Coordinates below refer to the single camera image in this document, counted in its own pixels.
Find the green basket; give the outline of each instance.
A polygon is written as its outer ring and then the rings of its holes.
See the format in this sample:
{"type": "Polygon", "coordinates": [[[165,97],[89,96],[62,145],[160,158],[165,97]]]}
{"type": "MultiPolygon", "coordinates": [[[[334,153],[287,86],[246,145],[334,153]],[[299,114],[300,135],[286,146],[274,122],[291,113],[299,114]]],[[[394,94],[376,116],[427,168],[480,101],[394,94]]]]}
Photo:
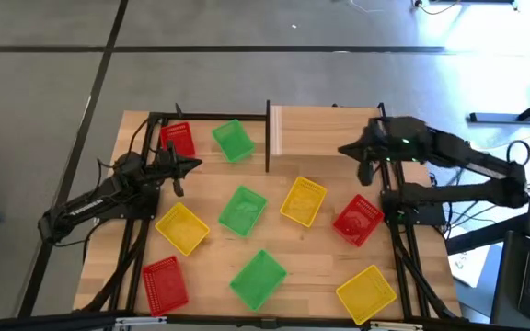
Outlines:
{"type": "Polygon", "coordinates": [[[220,214],[218,222],[235,234],[246,237],[266,205],[267,199],[241,185],[220,214]]]}
{"type": "Polygon", "coordinates": [[[230,287],[251,310],[256,312],[286,275],[285,269],[269,253],[260,250],[230,282],[230,287]]]}
{"type": "Polygon", "coordinates": [[[245,128],[238,120],[231,120],[214,129],[212,135],[228,162],[240,161],[255,152],[255,144],[248,138],[245,128]]]}

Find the wooden tabletop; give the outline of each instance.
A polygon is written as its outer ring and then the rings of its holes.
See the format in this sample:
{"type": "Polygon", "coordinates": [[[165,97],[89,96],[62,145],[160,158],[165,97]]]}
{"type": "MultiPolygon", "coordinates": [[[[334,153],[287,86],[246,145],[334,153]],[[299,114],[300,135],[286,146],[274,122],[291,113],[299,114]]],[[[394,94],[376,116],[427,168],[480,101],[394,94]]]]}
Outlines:
{"type": "MultiPolygon", "coordinates": [[[[148,113],[142,111],[124,112],[113,160],[127,151],[134,130],[147,116],[148,113]]],[[[166,181],[156,220],[175,203],[182,202],[211,231],[185,257],[155,229],[155,223],[151,224],[144,265],[175,255],[190,296],[188,304],[170,314],[350,318],[335,290],[370,265],[379,267],[399,296],[387,227],[380,224],[361,247],[348,244],[331,228],[331,223],[355,194],[379,206],[381,176],[377,174],[371,186],[362,187],[356,178],[357,163],[336,152],[338,146],[357,140],[369,118],[377,116],[377,108],[271,107],[269,173],[265,173],[264,121],[242,122],[256,144],[256,152],[242,162],[230,164],[212,137],[212,130],[224,122],[190,120],[196,157],[203,164],[181,181],[185,189],[182,198],[175,196],[170,181],[166,181]],[[310,228],[280,214],[297,176],[314,180],[328,190],[310,228]],[[248,238],[241,238],[218,223],[218,216],[239,185],[268,199],[265,211],[248,238]],[[267,250],[288,275],[255,313],[228,284],[261,249],[267,250]]],[[[142,139],[143,135],[139,134],[134,151],[140,150],[142,139]]],[[[430,185],[426,167],[409,163],[403,167],[407,181],[430,185]]],[[[116,220],[99,227],[93,234],[75,296],[75,308],[89,303],[115,269],[123,229],[124,221],[116,220]]],[[[425,226],[417,226],[416,235],[423,274],[449,309],[460,314],[443,238],[425,226]]],[[[126,302],[129,279],[130,274],[127,274],[122,283],[120,307],[126,302]]],[[[414,281],[410,275],[408,280],[412,311],[418,314],[414,281]]],[[[140,314],[149,313],[142,279],[134,310],[140,314]]],[[[376,317],[401,319],[399,297],[376,317]]]]}

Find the concrete floor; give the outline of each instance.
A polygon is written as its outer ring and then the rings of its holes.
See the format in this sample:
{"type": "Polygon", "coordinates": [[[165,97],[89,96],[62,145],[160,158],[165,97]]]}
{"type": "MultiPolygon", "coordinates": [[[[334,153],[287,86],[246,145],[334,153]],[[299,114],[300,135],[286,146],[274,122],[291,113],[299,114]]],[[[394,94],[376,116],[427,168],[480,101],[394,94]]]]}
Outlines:
{"type": "MultiPolygon", "coordinates": [[[[0,45],[103,46],[118,4],[0,0],[0,45]]],[[[96,157],[109,161],[124,110],[172,111],[175,102],[188,112],[243,113],[264,112],[267,99],[292,105],[384,102],[390,115],[417,116],[480,146],[530,135],[530,128],[466,123],[470,112],[518,113],[530,106],[530,2],[523,1],[520,11],[463,5],[438,16],[411,11],[405,0],[354,4],[131,0],[118,45],[444,46],[459,53],[114,54],[72,195],[95,184],[96,157]]],[[[100,57],[0,53],[0,211],[6,216],[0,223],[0,318],[16,313],[38,241],[36,221],[52,202],[100,57]]],[[[455,172],[432,171],[441,183],[455,172]]],[[[498,221],[513,212],[495,209],[483,216],[498,221]]],[[[75,229],[69,240],[86,228],[75,229]]],[[[80,264],[80,246],[55,249],[35,314],[71,310],[80,264]]],[[[200,329],[181,329],[186,327],[200,329]]]]}

